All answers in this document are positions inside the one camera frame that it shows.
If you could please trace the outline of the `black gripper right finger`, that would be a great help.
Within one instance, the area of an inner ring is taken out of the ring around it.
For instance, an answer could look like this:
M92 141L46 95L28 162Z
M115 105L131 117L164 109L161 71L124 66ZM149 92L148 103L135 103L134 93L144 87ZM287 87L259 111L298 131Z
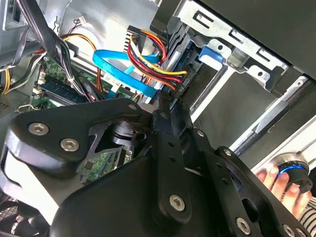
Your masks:
M182 237L307 237L308 231L227 147L213 149L185 103L171 109L192 204Z

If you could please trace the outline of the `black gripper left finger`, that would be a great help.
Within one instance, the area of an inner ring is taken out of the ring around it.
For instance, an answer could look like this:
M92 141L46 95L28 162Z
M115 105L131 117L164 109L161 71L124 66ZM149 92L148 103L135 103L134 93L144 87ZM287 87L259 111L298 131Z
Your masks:
M191 201L170 104L158 91L144 106L117 98L17 115L4 140L1 189L52 223L62 202L81 188L79 170L87 160L132 146L153 162L154 212L185 222Z

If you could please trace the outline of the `person's hand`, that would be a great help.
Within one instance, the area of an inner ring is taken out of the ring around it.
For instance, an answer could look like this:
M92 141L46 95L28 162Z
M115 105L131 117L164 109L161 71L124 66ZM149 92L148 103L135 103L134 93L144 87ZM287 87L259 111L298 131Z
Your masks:
M270 165L256 173L256 177L265 187L284 205L284 207L296 218L300 219L304 210L312 199L310 191L300 193L300 187L289 183L289 175L283 172L279 175L278 167Z

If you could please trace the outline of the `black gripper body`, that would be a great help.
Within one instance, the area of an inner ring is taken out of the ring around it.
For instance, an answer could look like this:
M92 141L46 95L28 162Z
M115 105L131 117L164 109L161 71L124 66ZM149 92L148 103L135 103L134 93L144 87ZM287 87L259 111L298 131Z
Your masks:
M180 237L192 218L191 198L185 209L172 218L170 204L161 210L160 178L149 158L138 158L119 170L71 194L60 206L50 228L52 237ZM187 188L187 170L175 172L167 182Z

